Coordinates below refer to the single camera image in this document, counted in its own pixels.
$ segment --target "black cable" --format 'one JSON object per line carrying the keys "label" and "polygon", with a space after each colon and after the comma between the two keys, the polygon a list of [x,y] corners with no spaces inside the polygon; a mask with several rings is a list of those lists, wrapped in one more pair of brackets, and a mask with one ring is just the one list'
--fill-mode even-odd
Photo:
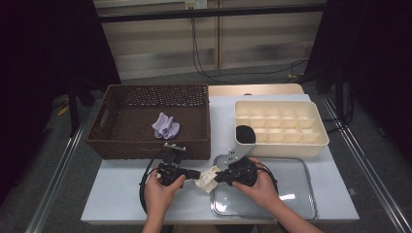
{"label": "black cable", "polygon": [[272,173],[266,166],[264,166],[264,167],[265,167],[265,168],[259,168],[259,167],[257,167],[257,170],[263,171],[263,172],[267,173],[267,175],[269,175],[270,180],[272,180],[273,186],[275,187],[275,190],[276,190],[276,192],[277,192],[278,195],[279,195],[278,181],[277,181],[277,180],[275,179],[275,177],[273,176],[273,173]]}
{"label": "black cable", "polygon": [[261,165],[264,169],[267,170],[267,172],[269,172],[270,174],[272,174],[272,172],[270,171],[270,169],[269,169],[266,165],[264,165],[263,163],[256,163],[256,164]]}
{"label": "black cable", "polygon": [[[336,126],[335,128],[329,129],[326,131],[327,134],[336,132],[338,130],[344,129],[349,127],[349,123],[351,123],[352,119],[354,118],[354,92],[350,89],[349,90],[349,96],[346,102],[346,112],[347,114],[344,116],[344,118],[342,119],[343,121],[343,125],[340,126]],[[323,122],[328,122],[328,121],[337,121],[338,118],[331,118],[331,119],[323,119]]]}
{"label": "black cable", "polygon": [[289,83],[289,82],[293,79],[293,67],[294,67],[294,63],[297,63],[297,62],[298,62],[298,64],[296,64],[296,65],[300,65],[300,64],[302,64],[303,62],[307,62],[307,61],[308,61],[308,60],[306,59],[306,60],[296,60],[296,61],[292,62],[292,64],[291,64],[291,77],[288,78],[288,79],[285,81],[285,83]]}
{"label": "black cable", "polygon": [[162,150],[157,153],[149,162],[148,167],[146,168],[145,173],[143,174],[142,180],[140,181],[139,185],[139,197],[140,197],[140,204],[142,205],[143,210],[145,211],[145,213],[147,213],[147,207],[146,207],[146,201],[145,201],[145,187],[146,187],[146,180],[148,179],[149,174],[155,170],[152,169],[151,172],[149,172],[149,169],[152,167],[152,164],[154,163],[155,159],[158,157],[159,154],[162,153]]}
{"label": "black cable", "polygon": [[[217,77],[223,77],[223,76],[236,76],[236,75],[271,75],[271,74],[276,74],[276,73],[281,73],[284,71],[289,71],[291,68],[298,66],[302,64],[305,61],[308,61],[307,59],[305,60],[296,60],[294,61],[288,68],[284,68],[281,70],[276,70],[276,71],[268,71],[268,72],[241,72],[241,73],[226,73],[226,74],[219,74],[219,75],[209,75],[207,74],[201,65],[200,62],[200,57],[199,57],[199,52],[198,52],[198,47],[197,47],[197,40],[196,40],[196,26],[194,23],[194,19],[191,19],[191,35],[192,35],[192,40],[193,40],[193,50],[192,50],[192,60],[193,60],[193,65],[194,68],[196,69],[197,73],[199,73],[201,76],[204,76],[208,78],[211,81],[218,82],[218,83],[225,83],[225,84],[235,84],[235,83],[229,83],[225,81],[219,81],[214,78]],[[197,64],[195,62],[195,56],[197,56],[197,63],[199,64],[200,70],[197,68]]]}

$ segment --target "person's right hand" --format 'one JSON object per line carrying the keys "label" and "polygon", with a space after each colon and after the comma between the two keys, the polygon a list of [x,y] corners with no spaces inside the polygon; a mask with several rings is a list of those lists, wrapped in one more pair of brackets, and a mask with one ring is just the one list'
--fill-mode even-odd
{"label": "person's right hand", "polygon": [[[260,163],[260,160],[257,158],[250,157],[249,159],[255,163]],[[233,186],[250,196],[255,203],[263,208],[272,206],[274,202],[281,201],[270,176],[260,170],[257,170],[257,182],[254,186],[249,187],[237,182],[233,182]]]}

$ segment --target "stainless steel tray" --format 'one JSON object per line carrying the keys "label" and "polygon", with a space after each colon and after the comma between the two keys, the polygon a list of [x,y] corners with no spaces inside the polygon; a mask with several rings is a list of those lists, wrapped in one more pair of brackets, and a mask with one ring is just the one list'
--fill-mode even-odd
{"label": "stainless steel tray", "polygon": [[[216,157],[214,165],[227,168],[224,157]],[[305,219],[317,217],[310,176],[303,160],[299,158],[260,158],[278,181],[279,196],[284,203]],[[273,219],[273,215],[255,204],[249,196],[227,183],[219,183],[211,192],[211,209],[216,216]]]}

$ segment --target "brown woven basket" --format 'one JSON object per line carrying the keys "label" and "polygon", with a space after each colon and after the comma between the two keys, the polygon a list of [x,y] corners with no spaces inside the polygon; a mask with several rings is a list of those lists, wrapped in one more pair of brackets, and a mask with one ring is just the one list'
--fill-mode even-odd
{"label": "brown woven basket", "polygon": [[[161,112],[180,123],[173,139],[155,137]],[[207,84],[109,85],[86,143],[103,159],[135,159],[152,158],[166,142],[186,147],[184,159],[210,159]]]}

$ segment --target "white table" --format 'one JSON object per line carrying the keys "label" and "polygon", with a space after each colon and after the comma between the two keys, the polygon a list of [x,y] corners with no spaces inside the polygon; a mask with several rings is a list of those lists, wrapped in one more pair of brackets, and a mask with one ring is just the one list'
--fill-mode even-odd
{"label": "white table", "polygon": [[[212,158],[207,161],[183,161],[182,167],[205,171],[213,166],[217,155],[226,154],[235,147],[234,103],[244,99],[309,100],[309,97],[305,94],[210,97]],[[329,148],[325,147],[316,157],[303,160],[311,177],[318,221],[348,222],[359,219]],[[139,182],[148,163],[148,159],[103,160],[82,221],[91,224],[144,224],[146,214],[140,205]],[[193,181],[186,181],[176,193],[164,223],[259,224],[268,223],[268,220],[214,216],[209,194],[196,187]]]}

